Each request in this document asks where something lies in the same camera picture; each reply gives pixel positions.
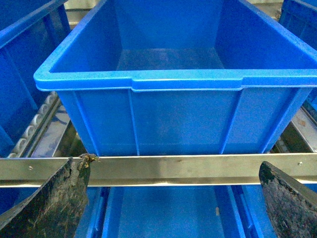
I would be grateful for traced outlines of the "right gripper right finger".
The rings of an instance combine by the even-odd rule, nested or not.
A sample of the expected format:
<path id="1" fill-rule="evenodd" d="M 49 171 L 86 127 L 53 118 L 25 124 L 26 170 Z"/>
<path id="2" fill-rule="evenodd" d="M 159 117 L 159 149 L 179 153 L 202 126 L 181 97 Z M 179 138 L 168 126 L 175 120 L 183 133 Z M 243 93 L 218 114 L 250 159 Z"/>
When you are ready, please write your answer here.
<path id="1" fill-rule="evenodd" d="M 317 193 L 264 161 L 259 179 L 266 212 L 278 238 L 317 236 Z"/>

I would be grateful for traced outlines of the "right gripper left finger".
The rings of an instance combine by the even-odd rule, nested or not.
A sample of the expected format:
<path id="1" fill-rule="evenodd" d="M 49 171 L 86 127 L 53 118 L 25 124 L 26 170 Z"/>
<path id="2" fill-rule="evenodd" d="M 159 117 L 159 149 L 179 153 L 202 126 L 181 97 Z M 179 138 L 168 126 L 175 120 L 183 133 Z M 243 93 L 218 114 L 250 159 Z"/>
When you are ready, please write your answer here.
<path id="1" fill-rule="evenodd" d="M 72 157 L 31 196 L 0 216 L 2 238 L 72 238 L 88 204 L 90 164 L 95 154 Z"/>

